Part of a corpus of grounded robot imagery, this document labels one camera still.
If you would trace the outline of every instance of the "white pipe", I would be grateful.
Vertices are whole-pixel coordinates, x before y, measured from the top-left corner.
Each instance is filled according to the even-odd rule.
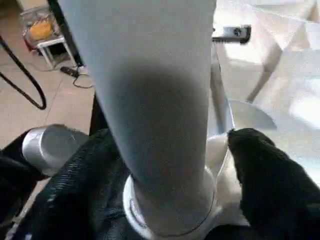
[[[192,232],[212,207],[204,169],[214,2],[59,1],[157,236]]]

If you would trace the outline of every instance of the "black glove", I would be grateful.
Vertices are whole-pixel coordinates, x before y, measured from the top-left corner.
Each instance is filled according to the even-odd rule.
[[[237,178],[240,207],[264,239],[320,238],[320,190],[305,170],[252,128],[228,133]]]
[[[122,193],[129,171],[108,130],[91,137],[51,178],[13,240],[142,240]]]

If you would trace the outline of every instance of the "beige floor tile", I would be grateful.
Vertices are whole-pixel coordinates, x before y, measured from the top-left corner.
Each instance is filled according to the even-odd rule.
[[[65,124],[84,133],[89,133],[94,89],[82,89],[73,86],[73,78],[62,77],[60,88],[56,94],[46,124]],[[90,86],[89,77],[80,77],[77,84]]]

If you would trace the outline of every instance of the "wire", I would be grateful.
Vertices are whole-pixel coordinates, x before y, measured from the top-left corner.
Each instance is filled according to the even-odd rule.
[[[90,86],[77,85],[77,84],[76,84],[76,81],[79,79],[80,76],[89,76],[89,75],[87,75],[87,74],[80,74],[80,75],[78,75],[78,76],[74,79],[74,81],[73,81],[73,83],[72,83],[75,87],[80,88],[80,89],[90,89],[90,88],[93,88],[93,85],[90,85]]]
[[[30,74],[30,72],[25,68],[25,66],[19,61],[19,59],[16,57],[16,55],[14,55],[14,53],[8,47],[8,45],[6,44],[5,40],[2,38],[1,35],[0,35],[0,45],[2,45],[3,49],[8,53],[8,55],[12,58],[12,60],[15,62],[15,64],[21,69],[21,71],[28,77],[28,79],[31,81],[33,86],[36,88],[36,90],[38,91],[38,93],[40,95],[42,105],[38,104],[35,100],[33,100],[26,92],[24,92],[21,88],[19,88],[11,80],[9,80],[2,72],[0,72],[0,77],[2,77],[3,80],[7,84],[9,84],[13,89],[15,89],[22,96],[24,96],[35,107],[37,107],[40,110],[45,110],[47,108],[47,100],[46,100],[46,96],[44,94],[44,91],[42,90],[39,83]]]

